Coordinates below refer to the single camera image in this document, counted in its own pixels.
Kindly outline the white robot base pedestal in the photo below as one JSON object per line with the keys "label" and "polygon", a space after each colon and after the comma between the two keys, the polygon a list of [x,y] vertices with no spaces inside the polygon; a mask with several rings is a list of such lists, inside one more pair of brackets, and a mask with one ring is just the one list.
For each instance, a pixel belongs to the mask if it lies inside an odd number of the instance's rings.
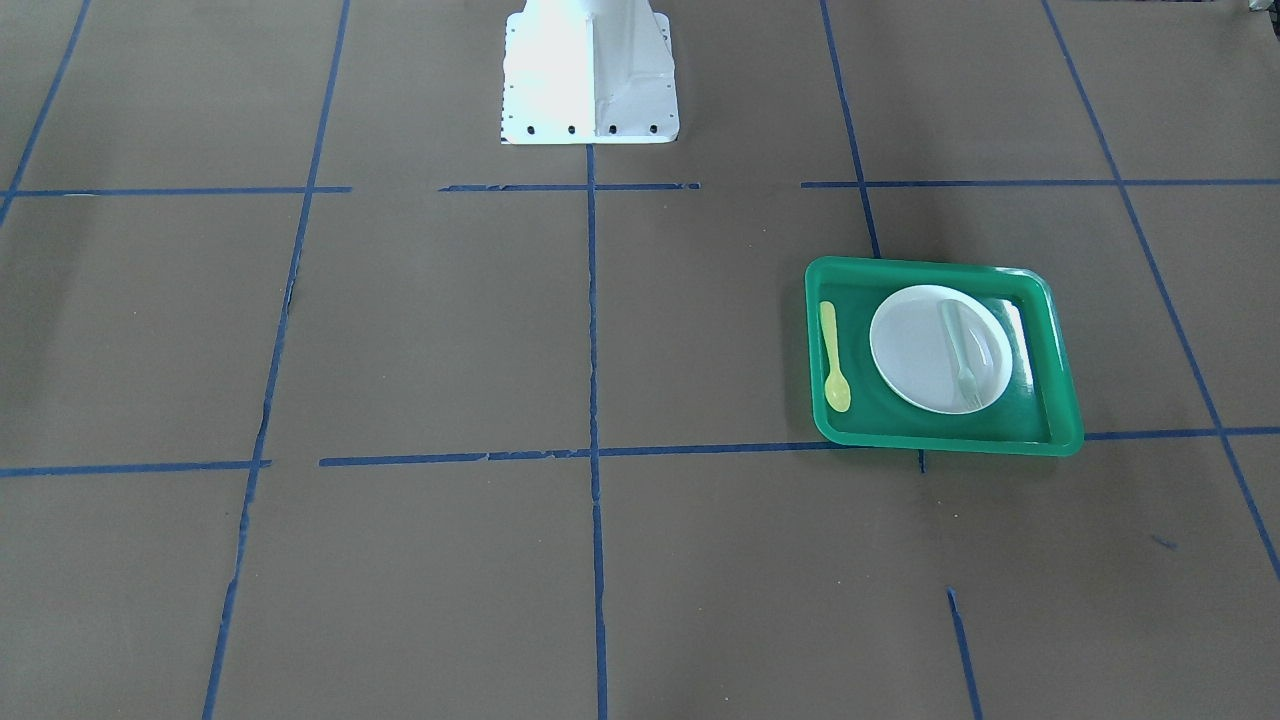
{"label": "white robot base pedestal", "polygon": [[502,143],[678,138],[671,23],[649,1],[527,1],[504,41]]}

